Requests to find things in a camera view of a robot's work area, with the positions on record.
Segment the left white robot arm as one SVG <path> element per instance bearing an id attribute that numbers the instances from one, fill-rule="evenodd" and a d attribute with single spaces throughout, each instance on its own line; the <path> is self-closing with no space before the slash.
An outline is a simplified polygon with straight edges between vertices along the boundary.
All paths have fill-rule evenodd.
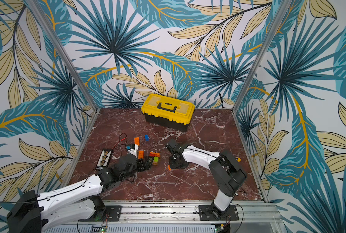
<path id="1" fill-rule="evenodd" d="M 153 158 L 139 159 L 128 153 L 110 168 L 103 168 L 83 181 L 40 194 L 24 193 L 7 215 L 11 233 L 40 233 L 76 220 L 86 220 L 106 210 L 99 194 L 117 188 L 137 172 L 152 167 Z"/>

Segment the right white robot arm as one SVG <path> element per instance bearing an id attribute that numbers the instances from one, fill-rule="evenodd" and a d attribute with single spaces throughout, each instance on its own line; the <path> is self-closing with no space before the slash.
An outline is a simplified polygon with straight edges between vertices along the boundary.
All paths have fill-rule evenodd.
<path id="1" fill-rule="evenodd" d="M 217 216 L 223 216 L 247 179 L 247 173 L 235 156 L 226 150 L 211 152 L 193 145 L 180 145 L 173 139 L 166 143 L 165 147 L 171 153 L 170 169 L 185 169 L 192 163 L 210 170 L 219 189 L 212 202 L 212 211 Z"/>

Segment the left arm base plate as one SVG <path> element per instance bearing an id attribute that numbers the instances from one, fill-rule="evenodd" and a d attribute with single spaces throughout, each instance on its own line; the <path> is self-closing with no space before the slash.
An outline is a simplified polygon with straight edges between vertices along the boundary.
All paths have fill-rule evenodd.
<path id="1" fill-rule="evenodd" d="M 122 206 L 120 205 L 107 205 L 101 207 L 96 211 L 94 220 L 98 222 L 117 222 L 120 219 Z"/>

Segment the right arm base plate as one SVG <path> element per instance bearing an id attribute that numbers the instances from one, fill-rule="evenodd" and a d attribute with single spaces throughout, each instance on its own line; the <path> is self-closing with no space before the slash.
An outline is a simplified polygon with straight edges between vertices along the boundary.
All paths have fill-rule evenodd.
<path id="1" fill-rule="evenodd" d="M 214 205 L 199 205 L 198 214 L 201 221 L 235 221 L 239 220 L 235 205 L 230 205 L 225 211 L 220 211 Z"/>

